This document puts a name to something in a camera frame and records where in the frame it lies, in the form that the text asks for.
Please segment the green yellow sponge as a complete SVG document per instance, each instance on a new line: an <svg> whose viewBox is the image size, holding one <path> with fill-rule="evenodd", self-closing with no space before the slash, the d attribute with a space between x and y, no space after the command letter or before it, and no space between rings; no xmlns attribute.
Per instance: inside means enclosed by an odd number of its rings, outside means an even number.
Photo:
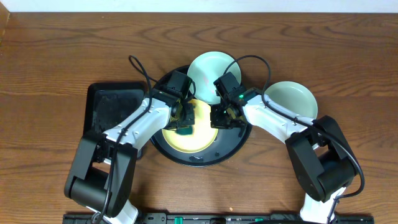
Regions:
<svg viewBox="0 0 398 224"><path fill-rule="evenodd" d="M178 128L175 130L175 132L181 136L188 136L193 134L193 126L185 126L182 128Z"/></svg>

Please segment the yellow plate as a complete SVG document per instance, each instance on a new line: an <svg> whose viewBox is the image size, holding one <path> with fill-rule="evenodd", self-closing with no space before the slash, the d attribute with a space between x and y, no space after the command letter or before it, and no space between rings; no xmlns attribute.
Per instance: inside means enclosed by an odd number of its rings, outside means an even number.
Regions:
<svg viewBox="0 0 398 224"><path fill-rule="evenodd" d="M175 150L184 153L195 153L206 149L218 134L218 129L210 125L210 105L197 99L190 100L190 103L193 105L195 114L193 134L181 136L174 130L162 130L166 142Z"/></svg>

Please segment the light blue plate top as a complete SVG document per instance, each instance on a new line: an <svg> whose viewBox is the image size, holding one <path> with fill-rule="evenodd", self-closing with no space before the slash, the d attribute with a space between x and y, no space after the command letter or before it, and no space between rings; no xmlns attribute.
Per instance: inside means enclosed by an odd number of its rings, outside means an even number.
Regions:
<svg viewBox="0 0 398 224"><path fill-rule="evenodd" d="M224 71L234 61L230 55L223 52L206 52L199 55L189 66L187 76L195 83L195 98L215 105L220 103L213 82L224 74Z"/></svg>

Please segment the light blue plate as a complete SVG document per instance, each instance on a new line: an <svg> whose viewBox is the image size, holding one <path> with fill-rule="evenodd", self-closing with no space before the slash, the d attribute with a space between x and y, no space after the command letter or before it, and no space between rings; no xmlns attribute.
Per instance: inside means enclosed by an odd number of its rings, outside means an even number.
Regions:
<svg viewBox="0 0 398 224"><path fill-rule="evenodd" d="M206 52L199 55L189 66L187 76L195 83L195 98L215 105L220 103L213 82L224 74L224 71L234 61L230 55L223 52Z"/></svg>
<svg viewBox="0 0 398 224"><path fill-rule="evenodd" d="M318 115L317 101L305 86L290 81L271 85L265 94L277 104L302 116L315 119Z"/></svg>

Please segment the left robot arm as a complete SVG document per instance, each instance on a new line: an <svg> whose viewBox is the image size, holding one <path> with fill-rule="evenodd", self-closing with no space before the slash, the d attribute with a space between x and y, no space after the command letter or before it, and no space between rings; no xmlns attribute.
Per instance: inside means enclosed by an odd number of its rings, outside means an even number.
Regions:
<svg viewBox="0 0 398 224"><path fill-rule="evenodd" d="M124 121L98 134L85 133L69 171L64 194L94 211L91 223L134 223L129 201L137 154L159 130L193 123L191 96L151 90Z"/></svg>

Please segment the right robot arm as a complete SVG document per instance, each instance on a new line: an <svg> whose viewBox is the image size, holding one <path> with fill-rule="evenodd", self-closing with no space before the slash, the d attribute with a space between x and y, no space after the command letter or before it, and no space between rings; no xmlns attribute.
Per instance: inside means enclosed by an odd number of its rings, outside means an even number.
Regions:
<svg viewBox="0 0 398 224"><path fill-rule="evenodd" d="M335 208L356 176L363 178L358 164L337 122L302 116L277 104L256 88L218 90L220 103L211 109L211 125L230 129L251 124L283 142L295 176L306 193L301 219L331 223Z"/></svg>

